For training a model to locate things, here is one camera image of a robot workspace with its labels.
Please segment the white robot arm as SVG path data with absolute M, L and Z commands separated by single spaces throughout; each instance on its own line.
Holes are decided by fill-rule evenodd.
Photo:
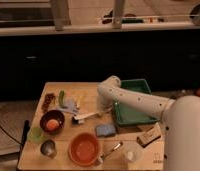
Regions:
M 118 101 L 164 123 L 163 171 L 200 171 L 200 97 L 174 100 L 126 90 L 117 76 L 99 83 L 97 92 L 103 108 Z

